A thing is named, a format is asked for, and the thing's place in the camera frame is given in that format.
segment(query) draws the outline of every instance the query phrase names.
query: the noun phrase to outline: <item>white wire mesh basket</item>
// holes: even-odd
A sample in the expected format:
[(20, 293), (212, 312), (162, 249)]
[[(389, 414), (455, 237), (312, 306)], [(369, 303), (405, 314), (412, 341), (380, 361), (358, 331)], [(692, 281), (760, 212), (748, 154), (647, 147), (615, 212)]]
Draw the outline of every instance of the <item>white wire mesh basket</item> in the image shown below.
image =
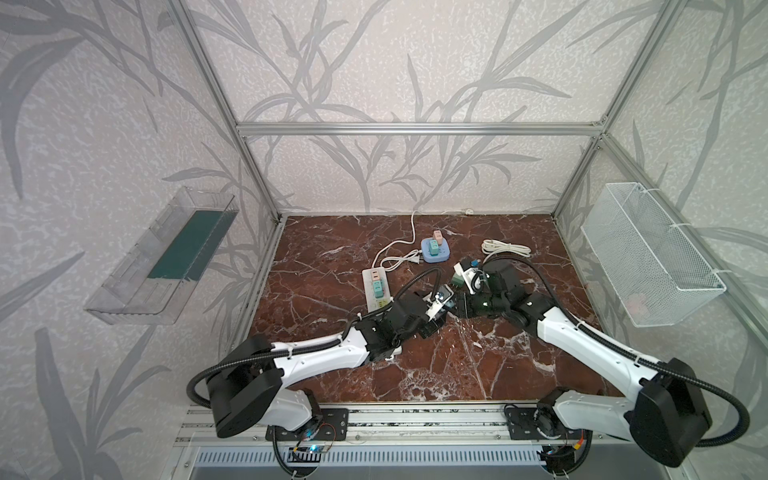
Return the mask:
[(642, 184), (606, 184), (581, 230), (635, 326), (679, 323), (726, 289)]

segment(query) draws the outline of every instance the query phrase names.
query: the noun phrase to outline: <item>wall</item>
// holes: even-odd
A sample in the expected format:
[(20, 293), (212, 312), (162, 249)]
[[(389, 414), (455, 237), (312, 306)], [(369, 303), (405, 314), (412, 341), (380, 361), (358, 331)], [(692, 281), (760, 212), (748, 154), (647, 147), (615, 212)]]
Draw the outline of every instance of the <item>wall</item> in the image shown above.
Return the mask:
[[(248, 122), (596, 121), (661, 4), (188, 2), (234, 114)], [(554, 204), (586, 140), (252, 137), (250, 144), (285, 211), (520, 213), (551, 211), (542, 204)], [(515, 181), (505, 183), (510, 176)]]
[[(765, 158), (768, 107), (768, 2), (688, 2), (611, 134), (766, 305), (768, 202)], [(763, 478), (768, 469), (768, 357), (715, 299), (676, 326), (632, 325), (581, 235), (604, 184), (627, 181), (599, 154), (558, 218), (601, 322), (613, 336), (662, 359), (677, 356), (748, 406), (752, 424), (740, 441), (690, 456), (702, 480)], [(735, 413), (708, 396), (715, 426)]]
[[(0, 477), (157, 478), (272, 224), (162, 2), (3, 2), (0, 30)], [(182, 185), (241, 212), (181, 317), (87, 314)]]

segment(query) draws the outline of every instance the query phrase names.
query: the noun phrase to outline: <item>power strip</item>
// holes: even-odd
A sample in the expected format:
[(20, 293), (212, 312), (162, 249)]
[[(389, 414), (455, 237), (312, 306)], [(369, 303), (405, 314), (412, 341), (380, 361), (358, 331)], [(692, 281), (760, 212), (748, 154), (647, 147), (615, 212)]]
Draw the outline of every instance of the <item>power strip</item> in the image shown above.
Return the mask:
[(376, 268), (369, 268), (362, 271), (362, 284), (366, 289), (366, 305), (368, 305), (368, 311), (380, 309), (389, 303), (392, 298), (392, 294), (389, 292), (389, 283), (386, 281), (386, 271), (383, 266)]

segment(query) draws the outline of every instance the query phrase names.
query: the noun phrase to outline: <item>white power strip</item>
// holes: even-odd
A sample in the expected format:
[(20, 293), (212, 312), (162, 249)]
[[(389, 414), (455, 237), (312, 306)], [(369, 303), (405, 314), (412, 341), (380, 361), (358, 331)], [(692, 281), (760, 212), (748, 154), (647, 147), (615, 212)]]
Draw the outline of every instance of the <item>white power strip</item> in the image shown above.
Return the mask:
[[(382, 284), (382, 293), (381, 297), (376, 298), (376, 294), (373, 292), (373, 273), (376, 272), (379, 274), (379, 280)], [(384, 270), (383, 266), (378, 266), (376, 268), (369, 268), (367, 270), (362, 271), (362, 284), (366, 289), (366, 305), (368, 306), (368, 311), (372, 312), (373, 310), (377, 310), (383, 306), (385, 306), (387, 303), (389, 303), (389, 300), (392, 298), (392, 294), (389, 292), (389, 283), (386, 281), (386, 271)]]

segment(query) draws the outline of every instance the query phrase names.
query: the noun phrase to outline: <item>red marble tabletop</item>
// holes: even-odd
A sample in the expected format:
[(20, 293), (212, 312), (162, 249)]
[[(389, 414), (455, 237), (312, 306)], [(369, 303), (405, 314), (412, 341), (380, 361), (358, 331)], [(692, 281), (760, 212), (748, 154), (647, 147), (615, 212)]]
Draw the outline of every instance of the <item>red marble tabletop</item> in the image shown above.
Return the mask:
[[(449, 242), (451, 258), (436, 265), (443, 269), (443, 282), (448, 282), (455, 262), (483, 257), (484, 239), (522, 243), (533, 250), (531, 261), (566, 308), (598, 325), (548, 215), (417, 216), (415, 228), (416, 245), (397, 244), (388, 255), (419, 248), (421, 239), (439, 228)], [(371, 267), (387, 243), (411, 237), (409, 216), (289, 218), (251, 334), (264, 333), (270, 341), (297, 341), (341, 331), (357, 312), (366, 311), (361, 270)], [(388, 273), (392, 291), (427, 266), (406, 262)], [(545, 293), (527, 267), (520, 276), (529, 291)], [(428, 290), (429, 285), (422, 282), (416, 288)], [(590, 394), (616, 392), (572, 356), (532, 339), (506, 320), (449, 319), (428, 339), (405, 342), (394, 361), (328, 372), (292, 388), (310, 388), (320, 402), (372, 402), (531, 400), (558, 385)]]

